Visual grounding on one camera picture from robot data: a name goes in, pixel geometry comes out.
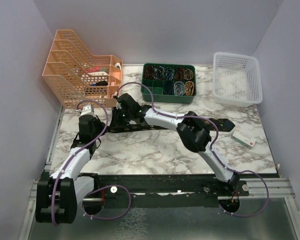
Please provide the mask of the black floral necktie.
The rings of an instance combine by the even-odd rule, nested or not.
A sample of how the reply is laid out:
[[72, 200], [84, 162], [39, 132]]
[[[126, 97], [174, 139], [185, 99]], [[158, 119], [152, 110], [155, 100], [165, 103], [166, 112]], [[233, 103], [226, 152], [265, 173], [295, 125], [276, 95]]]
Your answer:
[[[210, 118], [220, 132], [231, 132], [235, 128], [235, 124], [227, 118]], [[137, 123], [125, 122], [123, 120], [112, 119], [110, 125], [107, 127], [107, 133], [129, 133], [151, 130], [168, 130], [165, 127], [157, 125], [142, 125]]]

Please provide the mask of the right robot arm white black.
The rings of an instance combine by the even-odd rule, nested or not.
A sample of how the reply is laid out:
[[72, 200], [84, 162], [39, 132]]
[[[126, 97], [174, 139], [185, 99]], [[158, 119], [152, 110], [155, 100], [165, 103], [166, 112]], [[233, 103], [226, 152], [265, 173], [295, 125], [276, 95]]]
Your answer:
[[150, 105], [139, 105], [128, 93], [113, 96], [117, 107], [112, 109], [111, 124], [124, 125], [126, 130], [131, 121], [142, 130], [149, 128], [172, 130], [178, 133], [184, 147], [199, 154], [213, 170], [220, 191], [230, 196], [238, 189], [239, 174], [226, 163], [225, 158], [213, 146], [208, 125], [193, 112], [175, 114], [158, 112]]

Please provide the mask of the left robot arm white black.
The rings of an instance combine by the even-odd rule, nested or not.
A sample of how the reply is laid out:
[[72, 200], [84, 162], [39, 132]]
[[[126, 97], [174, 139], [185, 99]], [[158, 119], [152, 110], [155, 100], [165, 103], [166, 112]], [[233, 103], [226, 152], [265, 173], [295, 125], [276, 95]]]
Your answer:
[[100, 193], [100, 184], [92, 177], [80, 176], [80, 171], [92, 158], [96, 141], [105, 133], [107, 124], [88, 113], [79, 117], [78, 126], [67, 159], [55, 173], [43, 172], [37, 183], [35, 220], [38, 223], [71, 224], [83, 197], [93, 198]]

